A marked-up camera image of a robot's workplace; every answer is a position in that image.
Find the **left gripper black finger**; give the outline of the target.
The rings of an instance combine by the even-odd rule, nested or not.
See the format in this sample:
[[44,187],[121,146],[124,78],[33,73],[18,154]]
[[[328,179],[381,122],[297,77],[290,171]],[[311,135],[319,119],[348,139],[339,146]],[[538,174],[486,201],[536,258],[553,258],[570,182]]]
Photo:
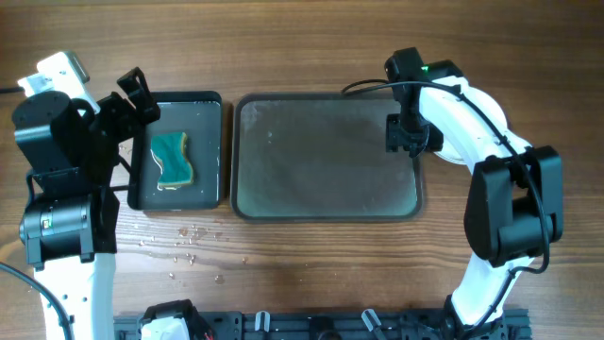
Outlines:
[[92,131],[114,142],[133,138],[143,131],[138,114],[130,102],[116,92],[97,102],[100,112],[92,121]]
[[135,116],[142,125],[159,120],[159,106],[149,91],[144,73],[139,67],[135,67],[121,76],[117,80],[117,84],[134,105]]

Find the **green yellow sponge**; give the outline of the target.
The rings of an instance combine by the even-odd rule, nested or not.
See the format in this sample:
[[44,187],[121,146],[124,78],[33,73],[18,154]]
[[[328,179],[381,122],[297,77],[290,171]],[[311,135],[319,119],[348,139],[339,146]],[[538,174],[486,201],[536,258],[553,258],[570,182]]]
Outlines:
[[193,183],[193,166],[186,155],[184,131],[156,135],[151,139],[152,158],[159,167],[159,190],[176,190]]

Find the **white plate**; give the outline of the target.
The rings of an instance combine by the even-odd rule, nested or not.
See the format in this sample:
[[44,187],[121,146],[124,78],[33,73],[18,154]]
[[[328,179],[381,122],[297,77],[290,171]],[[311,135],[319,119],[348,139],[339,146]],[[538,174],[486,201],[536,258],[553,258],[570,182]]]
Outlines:
[[[434,90],[437,99],[436,112],[433,116],[438,121],[435,124],[444,135],[444,145],[436,155],[445,161],[466,165],[473,171],[477,162],[484,161],[488,156],[508,156],[509,152],[498,146],[498,139],[484,120],[452,94]],[[508,122],[499,104],[482,90],[467,87],[463,94],[475,104],[501,133],[507,133]]]

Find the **large dark brown tray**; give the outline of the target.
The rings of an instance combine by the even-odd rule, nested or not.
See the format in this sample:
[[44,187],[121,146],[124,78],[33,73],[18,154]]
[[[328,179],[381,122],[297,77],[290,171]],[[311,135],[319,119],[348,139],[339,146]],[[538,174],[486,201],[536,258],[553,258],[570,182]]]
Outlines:
[[424,205],[422,167],[386,149],[387,94],[251,93],[234,111],[230,202],[253,222],[386,222]]

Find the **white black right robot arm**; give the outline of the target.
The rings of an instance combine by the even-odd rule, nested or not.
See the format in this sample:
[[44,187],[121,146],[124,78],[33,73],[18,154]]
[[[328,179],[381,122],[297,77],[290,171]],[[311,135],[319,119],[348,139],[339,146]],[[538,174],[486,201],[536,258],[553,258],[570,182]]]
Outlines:
[[386,149],[415,158],[432,152],[472,175],[463,226],[472,256],[447,298],[443,331],[483,335],[521,273],[543,273],[550,245],[562,238],[562,160],[508,127],[500,105],[469,84],[450,60],[422,61],[416,48],[384,65],[400,112],[386,118]]

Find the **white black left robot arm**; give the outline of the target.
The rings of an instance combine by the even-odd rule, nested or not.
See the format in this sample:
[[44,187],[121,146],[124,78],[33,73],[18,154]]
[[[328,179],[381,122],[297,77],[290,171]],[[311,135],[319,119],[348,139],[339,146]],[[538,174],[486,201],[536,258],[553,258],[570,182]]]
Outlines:
[[111,339],[120,201],[113,170],[121,142],[160,117],[143,71],[96,104],[60,91],[30,96],[13,112],[15,142],[31,168],[19,232],[49,339]]

